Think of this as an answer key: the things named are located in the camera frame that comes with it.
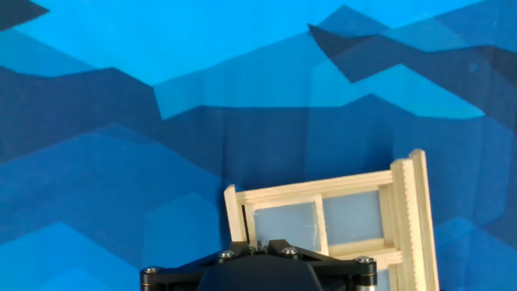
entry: blue fabric backdrop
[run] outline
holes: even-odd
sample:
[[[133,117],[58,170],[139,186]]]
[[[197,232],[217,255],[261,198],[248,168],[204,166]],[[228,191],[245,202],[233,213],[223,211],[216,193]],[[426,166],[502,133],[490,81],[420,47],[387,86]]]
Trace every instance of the blue fabric backdrop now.
[[[517,285],[515,0],[0,0],[0,290],[138,290],[222,190],[427,152],[439,279]]]

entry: wooden trim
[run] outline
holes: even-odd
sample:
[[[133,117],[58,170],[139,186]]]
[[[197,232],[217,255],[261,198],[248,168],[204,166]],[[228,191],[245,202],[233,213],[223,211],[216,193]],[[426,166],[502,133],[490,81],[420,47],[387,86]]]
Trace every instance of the wooden trim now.
[[[323,198],[321,194],[314,197],[314,221],[317,225],[317,236],[320,240],[319,252],[322,255],[329,255],[329,242],[326,238],[325,214],[323,212]]]
[[[355,254],[339,255],[336,259],[355,259],[361,255],[366,255],[374,258],[377,261],[377,270],[386,270],[391,265],[402,263],[402,252],[398,249],[385,248],[378,251],[362,251]]]
[[[422,235],[423,263],[427,290],[439,290],[426,154],[423,150],[414,150],[410,154],[410,158],[413,160],[414,165],[417,209],[420,218],[420,234]]]
[[[404,277],[405,290],[427,290],[413,162],[408,159],[398,160],[391,165],[391,169],[393,188],[401,212],[401,230],[404,230],[399,235],[405,263],[401,265],[399,276]]]
[[[369,239],[361,242],[350,242],[329,247],[330,256],[336,257],[365,251],[378,251],[385,248],[383,238]]]
[[[244,242],[247,240],[246,228],[244,227],[244,216],[242,206],[237,202],[235,186],[230,185],[225,190],[226,212],[228,214],[229,232],[233,242]]]
[[[377,190],[379,185],[386,185],[392,182],[391,171],[379,171],[239,192],[237,193],[237,200],[241,204],[248,205],[269,200],[282,200],[293,195],[300,197],[321,194],[323,198],[329,198],[331,196],[343,196]]]

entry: window pane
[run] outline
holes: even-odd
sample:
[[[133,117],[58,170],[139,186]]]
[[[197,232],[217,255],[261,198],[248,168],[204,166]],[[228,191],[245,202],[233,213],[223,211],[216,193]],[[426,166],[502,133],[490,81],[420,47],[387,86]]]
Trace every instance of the window pane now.
[[[382,270],[377,273],[377,291],[390,291],[389,287],[389,272]]]
[[[257,240],[286,239],[293,246],[319,251],[314,211],[314,203],[256,210]]]
[[[379,192],[323,200],[329,245],[383,238]]]

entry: metal screw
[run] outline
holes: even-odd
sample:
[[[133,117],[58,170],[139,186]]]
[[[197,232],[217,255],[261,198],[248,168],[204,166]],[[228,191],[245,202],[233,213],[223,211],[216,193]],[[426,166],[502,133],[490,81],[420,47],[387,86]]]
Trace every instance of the metal screw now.
[[[368,264],[368,263],[375,262],[375,259],[367,257],[367,256],[360,256],[360,257],[356,258],[355,261],[357,263],[361,263],[361,264]]]
[[[298,250],[295,247],[285,247],[282,250],[282,253],[284,255],[296,255],[298,253]]]
[[[219,257],[221,259],[231,259],[233,256],[235,255],[234,252],[232,252],[231,250],[226,250],[226,251],[222,251],[220,254],[219,254]]]
[[[147,274],[156,274],[157,272],[160,272],[162,270],[162,268],[160,267],[147,267],[145,269],[145,273]]]

